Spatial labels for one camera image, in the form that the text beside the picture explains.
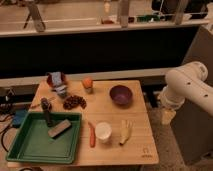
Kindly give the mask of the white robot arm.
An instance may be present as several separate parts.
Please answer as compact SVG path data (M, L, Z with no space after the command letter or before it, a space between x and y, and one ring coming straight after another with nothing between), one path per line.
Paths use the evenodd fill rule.
M198 61L175 67L166 73L166 86L158 96L163 125L171 123L186 99L213 116L213 87L205 83L207 76L207 67Z

